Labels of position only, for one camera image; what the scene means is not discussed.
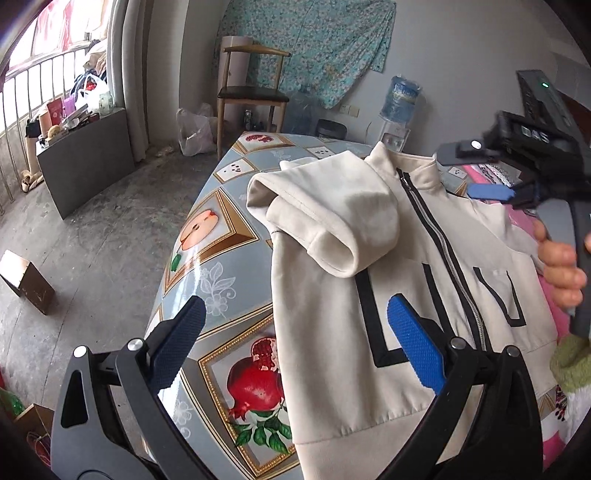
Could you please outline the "person's right hand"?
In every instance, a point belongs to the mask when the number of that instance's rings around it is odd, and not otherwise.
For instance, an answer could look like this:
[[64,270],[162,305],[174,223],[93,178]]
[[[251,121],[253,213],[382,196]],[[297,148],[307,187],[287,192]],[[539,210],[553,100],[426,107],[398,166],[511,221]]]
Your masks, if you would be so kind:
[[538,242],[538,257],[543,263],[543,276],[552,287],[554,303],[565,312],[577,307],[583,301],[583,288],[588,277],[577,266],[576,250],[568,244],[550,240],[539,220],[534,221],[534,235]]

